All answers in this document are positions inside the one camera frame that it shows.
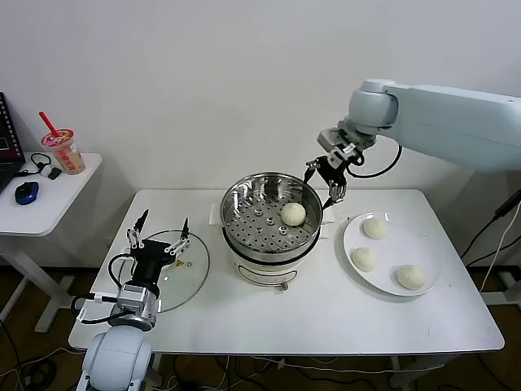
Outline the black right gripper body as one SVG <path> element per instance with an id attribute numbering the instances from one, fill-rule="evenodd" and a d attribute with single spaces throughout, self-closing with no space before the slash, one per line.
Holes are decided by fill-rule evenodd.
<path id="1" fill-rule="evenodd" d="M 346 183 L 344 161 L 330 163 L 329 156 L 319 156 L 317 158 L 317 171 L 325 183 Z"/>

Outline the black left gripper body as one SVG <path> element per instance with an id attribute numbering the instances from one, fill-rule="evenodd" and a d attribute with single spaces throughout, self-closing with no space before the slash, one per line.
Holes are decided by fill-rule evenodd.
<path id="1" fill-rule="evenodd" d="M 171 244 L 154 239 L 144 239 L 143 247 L 132 250 L 136 261 L 132 280 L 135 283 L 157 284 L 162 268 L 173 261 L 168 248 Z"/>

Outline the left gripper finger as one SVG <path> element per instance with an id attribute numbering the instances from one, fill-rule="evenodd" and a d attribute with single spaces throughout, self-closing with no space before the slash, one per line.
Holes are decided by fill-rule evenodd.
<path id="1" fill-rule="evenodd" d="M 145 225 L 148 216 L 148 210 L 146 209 L 142 215 L 136 220 L 134 225 L 129 228 L 126 232 L 127 240 L 131 249 L 142 249 L 145 248 L 145 244 L 142 239 L 142 229 Z"/>
<path id="2" fill-rule="evenodd" d="M 184 221 L 183 228 L 180 231 L 179 239 L 174 243 L 170 244 L 164 249 L 164 252 L 170 257 L 178 257 L 184 253 L 190 247 L 190 229 L 189 229 L 189 218 L 187 217 Z"/>

